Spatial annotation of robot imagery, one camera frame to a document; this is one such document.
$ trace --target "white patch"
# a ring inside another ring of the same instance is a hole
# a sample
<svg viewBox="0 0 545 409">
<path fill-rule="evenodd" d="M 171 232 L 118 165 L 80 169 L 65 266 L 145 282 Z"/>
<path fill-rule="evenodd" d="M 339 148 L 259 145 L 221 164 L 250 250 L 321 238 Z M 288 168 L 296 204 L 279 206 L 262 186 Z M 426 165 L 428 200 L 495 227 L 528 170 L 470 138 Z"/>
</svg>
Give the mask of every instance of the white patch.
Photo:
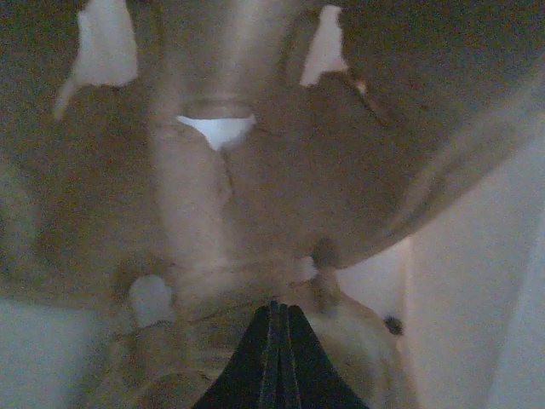
<svg viewBox="0 0 545 409">
<path fill-rule="evenodd" d="M 255 115 L 247 118 L 193 119 L 176 117 L 182 124 L 189 125 L 204 135 L 210 147 L 218 151 L 228 142 L 241 141 L 257 123 Z"/>
<path fill-rule="evenodd" d="M 135 32 L 124 0 L 90 0 L 77 23 L 79 49 L 54 104 L 57 120 L 83 86 L 121 87 L 138 76 Z"/>
<path fill-rule="evenodd" d="M 323 72 L 345 72 L 348 69 L 342 58 L 342 30 L 337 22 L 340 12 L 341 8 L 336 6 L 322 9 L 299 85 L 316 84 Z"/>
</svg>

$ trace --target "black pointed object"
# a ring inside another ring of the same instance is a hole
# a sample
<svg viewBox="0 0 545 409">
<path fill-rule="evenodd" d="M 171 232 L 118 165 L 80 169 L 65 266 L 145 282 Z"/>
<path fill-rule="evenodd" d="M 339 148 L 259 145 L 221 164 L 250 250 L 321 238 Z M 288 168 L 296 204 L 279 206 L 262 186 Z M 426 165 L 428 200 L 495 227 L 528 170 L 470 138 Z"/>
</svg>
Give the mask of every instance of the black pointed object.
<svg viewBox="0 0 545 409">
<path fill-rule="evenodd" d="M 258 308 L 232 358 L 193 409 L 369 409 L 336 372 L 305 314 Z"/>
</svg>

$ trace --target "dark spot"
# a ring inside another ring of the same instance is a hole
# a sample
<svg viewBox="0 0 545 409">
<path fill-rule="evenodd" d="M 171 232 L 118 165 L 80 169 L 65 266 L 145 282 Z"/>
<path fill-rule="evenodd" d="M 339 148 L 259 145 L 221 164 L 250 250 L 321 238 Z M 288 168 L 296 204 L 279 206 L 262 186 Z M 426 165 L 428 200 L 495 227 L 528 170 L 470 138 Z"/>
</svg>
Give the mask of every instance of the dark spot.
<svg viewBox="0 0 545 409">
<path fill-rule="evenodd" d="M 384 320 L 384 325 L 392 335 L 403 335 L 403 322 L 400 319 L 388 316 Z"/>
</svg>

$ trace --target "black object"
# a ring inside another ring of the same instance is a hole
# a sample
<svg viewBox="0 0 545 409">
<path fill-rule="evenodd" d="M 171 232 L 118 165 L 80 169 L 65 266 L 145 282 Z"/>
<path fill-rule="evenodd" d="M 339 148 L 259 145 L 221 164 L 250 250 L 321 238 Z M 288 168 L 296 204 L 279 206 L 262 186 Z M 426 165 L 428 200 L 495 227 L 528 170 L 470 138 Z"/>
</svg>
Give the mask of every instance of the black object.
<svg viewBox="0 0 545 409">
<path fill-rule="evenodd" d="M 384 325 L 392 335 L 403 335 L 403 322 L 399 318 L 388 315 L 384 320 Z"/>
<path fill-rule="evenodd" d="M 305 314 L 271 302 L 258 308 L 226 368 L 193 406 L 369 409 L 342 380 Z"/>
</svg>

